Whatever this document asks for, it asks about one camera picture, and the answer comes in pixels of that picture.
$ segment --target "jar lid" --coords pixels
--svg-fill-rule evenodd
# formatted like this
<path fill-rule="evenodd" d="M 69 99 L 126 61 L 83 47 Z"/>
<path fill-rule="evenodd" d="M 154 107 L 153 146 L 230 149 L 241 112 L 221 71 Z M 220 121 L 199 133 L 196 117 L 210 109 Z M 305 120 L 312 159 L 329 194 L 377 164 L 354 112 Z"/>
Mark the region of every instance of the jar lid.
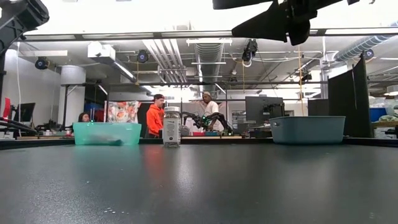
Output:
<path fill-rule="evenodd" d="M 167 106 L 164 108 L 165 112 L 180 112 L 180 108 L 178 106 Z"/>

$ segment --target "man in white shirt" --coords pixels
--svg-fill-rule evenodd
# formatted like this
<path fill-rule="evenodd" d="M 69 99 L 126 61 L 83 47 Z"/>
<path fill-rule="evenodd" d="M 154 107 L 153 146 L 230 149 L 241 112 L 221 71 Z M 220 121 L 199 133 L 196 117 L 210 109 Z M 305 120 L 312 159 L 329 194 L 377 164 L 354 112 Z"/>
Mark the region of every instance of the man in white shirt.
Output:
<path fill-rule="evenodd" d="M 209 92 L 207 92 L 207 91 L 204 92 L 202 94 L 202 99 L 203 99 L 203 102 L 205 102 L 207 104 L 206 109 L 205 109 L 205 116 L 212 115 L 213 113 L 219 113 L 218 104 L 211 100 L 211 95 Z M 208 129 L 215 130 L 215 131 L 224 130 L 224 128 L 222 127 L 221 123 L 218 120 L 213 120 L 210 123 Z"/>

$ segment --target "person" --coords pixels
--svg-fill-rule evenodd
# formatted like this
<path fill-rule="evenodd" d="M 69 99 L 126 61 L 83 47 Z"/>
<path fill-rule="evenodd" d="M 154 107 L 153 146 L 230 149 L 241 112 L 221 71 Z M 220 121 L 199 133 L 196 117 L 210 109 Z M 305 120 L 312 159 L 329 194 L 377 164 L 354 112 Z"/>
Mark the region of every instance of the person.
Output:
<path fill-rule="evenodd" d="M 206 103 L 205 116 L 212 115 L 213 113 L 219 113 L 218 104 L 211 99 L 211 95 L 209 92 L 207 92 L 207 91 L 204 92 L 202 94 L 202 99 L 203 99 L 203 102 Z M 221 123 L 216 119 L 211 121 L 208 129 L 215 130 L 215 131 L 223 130 L 223 128 L 221 128 Z"/>
<path fill-rule="evenodd" d="M 83 112 L 79 115 L 78 122 L 90 122 L 90 116 L 88 113 Z"/>
<path fill-rule="evenodd" d="M 159 138 L 159 130 L 163 129 L 164 96 L 154 95 L 154 104 L 147 111 L 147 127 L 149 138 Z"/>

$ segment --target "man in orange hoodie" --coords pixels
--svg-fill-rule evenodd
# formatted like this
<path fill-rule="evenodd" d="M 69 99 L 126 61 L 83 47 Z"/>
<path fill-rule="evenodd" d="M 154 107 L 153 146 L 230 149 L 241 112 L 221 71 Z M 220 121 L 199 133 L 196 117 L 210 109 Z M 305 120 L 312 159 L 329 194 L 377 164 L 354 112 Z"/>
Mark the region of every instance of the man in orange hoodie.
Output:
<path fill-rule="evenodd" d="M 147 127 L 150 138 L 159 138 L 159 130 L 163 128 L 164 96 L 156 94 L 154 104 L 147 111 Z"/>

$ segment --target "clear plastic jar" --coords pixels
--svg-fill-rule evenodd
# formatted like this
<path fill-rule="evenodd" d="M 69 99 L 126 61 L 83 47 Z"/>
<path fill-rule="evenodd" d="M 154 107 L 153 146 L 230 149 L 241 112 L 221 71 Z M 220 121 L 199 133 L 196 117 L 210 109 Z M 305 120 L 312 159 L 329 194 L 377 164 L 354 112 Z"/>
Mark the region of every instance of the clear plastic jar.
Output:
<path fill-rule="evenodd" d="M 163 144 L 178 147 L 181 143 L 181 117 L 178 106 L 164 108 Z"/>

